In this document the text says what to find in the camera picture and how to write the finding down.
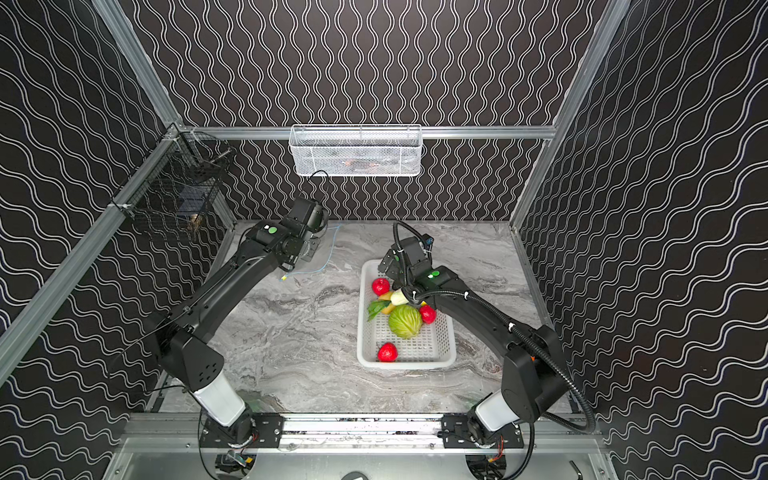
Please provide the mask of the clear blue-zip bag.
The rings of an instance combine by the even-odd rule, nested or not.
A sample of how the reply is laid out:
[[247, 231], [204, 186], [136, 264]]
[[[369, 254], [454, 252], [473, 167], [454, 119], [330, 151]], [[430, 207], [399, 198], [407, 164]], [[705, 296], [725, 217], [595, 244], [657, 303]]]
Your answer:
[[280, 281], [286, 283], [291, 278], [323, 273], [335, 254], [339, 233], [343, 227], [343, 224], [327, 227], [318, 237], [312, 238], [310, 246], [300, 257], [300, 268], [283, 274]]

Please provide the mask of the white toy radish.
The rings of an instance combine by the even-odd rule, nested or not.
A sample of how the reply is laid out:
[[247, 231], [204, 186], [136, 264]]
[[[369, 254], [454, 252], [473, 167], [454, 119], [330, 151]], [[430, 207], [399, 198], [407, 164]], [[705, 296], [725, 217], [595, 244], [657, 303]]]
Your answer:
[[390, 297], [390, 302], [394, 306], [406, 305], [409, 303], [409, 299], [406, 297], [402, 289], [394, 291]]

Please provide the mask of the green toy cabbage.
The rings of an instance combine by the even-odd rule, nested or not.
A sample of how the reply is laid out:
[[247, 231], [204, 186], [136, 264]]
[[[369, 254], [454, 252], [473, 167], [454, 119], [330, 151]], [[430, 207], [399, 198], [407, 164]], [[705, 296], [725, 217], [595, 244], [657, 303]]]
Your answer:
[[423, 322], [419, 310], [410, 305], [396, 306], [388, 315], [390, 331], [402, 339], [416, 337], [422, 328]]

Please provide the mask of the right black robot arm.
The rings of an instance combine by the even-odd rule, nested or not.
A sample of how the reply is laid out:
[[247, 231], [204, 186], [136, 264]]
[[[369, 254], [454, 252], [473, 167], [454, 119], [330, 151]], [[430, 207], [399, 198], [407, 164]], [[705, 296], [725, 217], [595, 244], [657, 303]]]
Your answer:
[[510, 424], [534, 423], [569, 387], [553, 366], [565, 366], [554, 331], [533, 328], [477, 295], [446, 266], [435, 267], [427, 236], [394, 241], [378, 270], [392, 279], [408, 303], [423, 303], [463, 325], [500, 360], [500, 387], [467, 413], [469, 438], [489, 444]]

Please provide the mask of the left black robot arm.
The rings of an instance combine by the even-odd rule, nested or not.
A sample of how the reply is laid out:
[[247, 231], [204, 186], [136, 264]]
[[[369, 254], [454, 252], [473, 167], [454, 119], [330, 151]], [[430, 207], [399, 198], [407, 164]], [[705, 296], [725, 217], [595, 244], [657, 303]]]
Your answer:
[[246, 230], [234, 254], [190, 299], [153, 318], [149, 346], [159, 366], [192, 394], [233, 447], [253, 437], [252, 410], [227, 380], [225, 360], [209, 341], [265, 277], [276, 270], [289, 273], [313, 258], [327, 222], [319, 201], [297, 199], [281, 220], [262, 220]]

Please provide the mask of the small red toy apple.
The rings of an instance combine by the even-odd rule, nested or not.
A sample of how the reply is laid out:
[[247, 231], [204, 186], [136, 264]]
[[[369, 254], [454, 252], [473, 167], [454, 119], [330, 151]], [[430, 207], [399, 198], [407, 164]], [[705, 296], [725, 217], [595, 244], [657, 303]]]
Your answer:
[[381, 297], [390, 292], [390, 282], [387, 278], [378, 277], [372, 281], [371, 289], [377, 297]]

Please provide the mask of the red toy fruit right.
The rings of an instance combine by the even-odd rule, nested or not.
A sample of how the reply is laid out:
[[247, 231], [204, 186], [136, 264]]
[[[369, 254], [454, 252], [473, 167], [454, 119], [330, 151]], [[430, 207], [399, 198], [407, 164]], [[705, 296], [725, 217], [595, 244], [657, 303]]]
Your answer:
[[431, 325], [437, 319], [436, 310], [427, 304], [420, 306], [419, 313], [424, 324]]

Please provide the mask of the red toy fruit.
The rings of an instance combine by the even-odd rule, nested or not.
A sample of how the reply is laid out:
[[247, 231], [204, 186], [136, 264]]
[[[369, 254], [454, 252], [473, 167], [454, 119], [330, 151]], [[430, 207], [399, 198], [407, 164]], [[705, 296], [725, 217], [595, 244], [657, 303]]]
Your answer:
[[398, 358], [398, 350], [391, 342], [384, 343], [377, 352], [377, 360], [383, 363], [395, 362]]
[[431, 325], [437, 319], [436, 310], [427, 304], [420, 306], [419, 313], [424, 324]]

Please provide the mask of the white plastic perforated basket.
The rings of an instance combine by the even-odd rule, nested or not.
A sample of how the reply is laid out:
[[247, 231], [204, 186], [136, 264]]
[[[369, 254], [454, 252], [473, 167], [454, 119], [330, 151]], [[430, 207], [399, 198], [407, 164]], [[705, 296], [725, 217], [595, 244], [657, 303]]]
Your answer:
[[407, 304], [387, 310], [373, 284], [385, 275], [379, 262], [363, 264], [357, 326], [357, 359], [367, 368], [433, 370], [454, 364], [456, 342], [453, 320], [438, 312], [429, 323], [419, 309]]

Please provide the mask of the red toy fruit front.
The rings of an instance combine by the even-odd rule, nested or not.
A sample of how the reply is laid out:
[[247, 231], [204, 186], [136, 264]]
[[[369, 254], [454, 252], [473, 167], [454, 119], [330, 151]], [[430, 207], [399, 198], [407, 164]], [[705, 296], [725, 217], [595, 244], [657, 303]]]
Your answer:
[[383, 363], [395, 362], [398, 358], [398, 350], [391, 342], [384, 343], [377, 352], [377, 360]]

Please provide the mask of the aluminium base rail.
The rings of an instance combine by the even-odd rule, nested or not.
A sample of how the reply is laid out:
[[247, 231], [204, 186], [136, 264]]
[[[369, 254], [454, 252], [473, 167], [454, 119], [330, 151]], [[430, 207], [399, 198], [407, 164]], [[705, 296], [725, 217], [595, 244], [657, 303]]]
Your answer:
[[483, 443], [470, 437], [459, 414], [271, 414], [256, 416], [256, 432], [233, 446], [202, 426], [196, 413], [135, 414], [118, 454], [475, 454], [523, 453], [530, 439], [524, 426], [505, 427]]

